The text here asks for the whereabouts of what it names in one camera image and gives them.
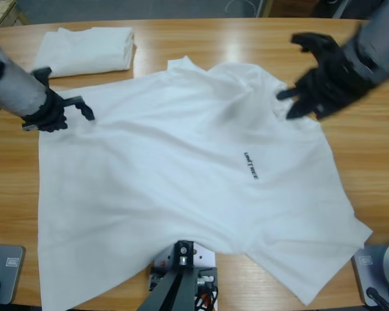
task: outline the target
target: gray robot arm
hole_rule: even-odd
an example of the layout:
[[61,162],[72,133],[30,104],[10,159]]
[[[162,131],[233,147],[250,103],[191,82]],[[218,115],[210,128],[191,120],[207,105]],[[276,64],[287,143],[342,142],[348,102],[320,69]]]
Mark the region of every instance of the gray robot arm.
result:
[[94,120],[82,97],[65,100],[49,88],[50,73],[50,68],[44,68],[29,74],[0,49],[0,109],[21,117],[24,130],[53,132],[67,128],[64,112],[68,106]]
[[315,33],[295,34],[292,42],[312,52],[318,67],[277,98],[298,98],[288,119],[310,112],[318,119],[328,117],[389,79],[389,2],[342,47],[332,37]]

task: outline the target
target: folded white t-shirt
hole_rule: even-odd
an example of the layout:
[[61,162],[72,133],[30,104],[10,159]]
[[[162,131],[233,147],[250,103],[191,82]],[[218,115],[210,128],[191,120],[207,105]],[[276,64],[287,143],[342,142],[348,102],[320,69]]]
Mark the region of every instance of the folded white t-shirt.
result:
[[184,58],[61,93],[96,120],[67,108],[67,130],[40,133],[43,310],[100,295],[177,240],[247,254],[309,304],[371,231],[320,125],[285,119],[283,87],[257,65]]
[[128,27],[59,28],[46,32],[33,69],[50,67],[51,77],[75,76],[130,68],[133,32]]

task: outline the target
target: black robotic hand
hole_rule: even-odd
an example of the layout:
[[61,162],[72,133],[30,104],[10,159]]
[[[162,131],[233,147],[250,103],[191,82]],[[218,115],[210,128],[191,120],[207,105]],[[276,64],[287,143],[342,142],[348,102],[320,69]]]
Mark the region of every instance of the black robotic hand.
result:
[[293,35],[291,42],[301,45],[302,52],[311,52],[318,67],[305,73],[295,88],[277,94],[279,100],[297,97],[287,119],[300,118],[311,112],[315,112],[317,119],[328,117],[375,87],[355,72],[343,48],[332,37],[306,32]]

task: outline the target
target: robotic hand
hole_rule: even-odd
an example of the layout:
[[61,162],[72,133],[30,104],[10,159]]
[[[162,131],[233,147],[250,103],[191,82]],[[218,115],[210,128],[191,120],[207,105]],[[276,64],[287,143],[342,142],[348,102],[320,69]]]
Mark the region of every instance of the robotic hand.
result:
[[28,74],[0,49],[0,109],[21,117],[25,131],[53,132],[67,128],[65,108],[75,106],[89,121],[95,119],[82,97],[63,99],[49,88],[50,68]]
[[330,36],[310,32],[293,35],[291,42],[311,52],[318,67],[295,88],[277,94],[280,100],[298,98],[287,119],[312,111],[317,119],[328,117],[389,79],[389,2],[342,47]]

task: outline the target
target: wooden table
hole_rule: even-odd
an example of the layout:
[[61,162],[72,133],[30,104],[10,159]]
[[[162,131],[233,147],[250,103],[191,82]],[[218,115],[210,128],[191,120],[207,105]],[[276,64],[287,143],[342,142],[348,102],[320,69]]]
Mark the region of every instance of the wooden table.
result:
[[[192,19],[30,25],[0,29],[0,46],[28,70],[47,31],[58,27],[133,27],[136,52],[131,70],[57,78],[51,82],[55,90],[155,73],[166,68],[167,60],[185,55],[204,69],[220,62],[256,63],[293,83],[315,64],[311,55],[300,53],[289,43],[293,32],[324,32],[344,41],[357,24],[337,19]],[[326,120],[323,128],[356,216],[374,230],[369,242],[389,243],[389,84],[360,105]],[[0,113],[0,244],[22,245],[27,250],[15,300],[26,305],[40,305],[37,140],[37,133],[21,131],[18,118]],[[220,310],[305,310],[362,304],[350,263],[306,307],[246,257],[217,258]],[[148,271],[142,271],[80,308],[135,310],[148,294],[147,278]]]

